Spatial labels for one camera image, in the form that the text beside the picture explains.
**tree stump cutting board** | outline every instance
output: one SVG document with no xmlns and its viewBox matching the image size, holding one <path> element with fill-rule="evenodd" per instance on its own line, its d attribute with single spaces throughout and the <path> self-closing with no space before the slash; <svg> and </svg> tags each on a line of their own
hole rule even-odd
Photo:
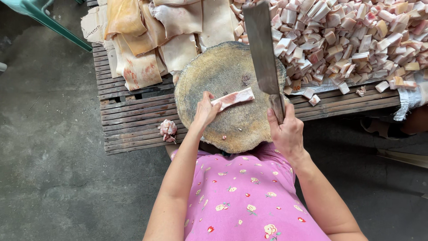
<svg viewBox="0 0 428 241">
<path fill-rule="evenodd" d="M 283 95 L 287 75 L 278 59 L 276 69 L 278 88 Z M 262 92 L 257 84 L 250 47 L 235 41 L 208 48 L 184 67 L 175 87 L 180 120 L 184 126 L 190 127 L 203 91 L 210 91 L 218 99 L 248 87 L 251 87 L 255 100 L 229 106 L 217 114 L 201 140 L 228 153 L 251 150 L 263 141 L 272 142 L 266 115 L 270 107 L 269 95 Z"/>
</svg>

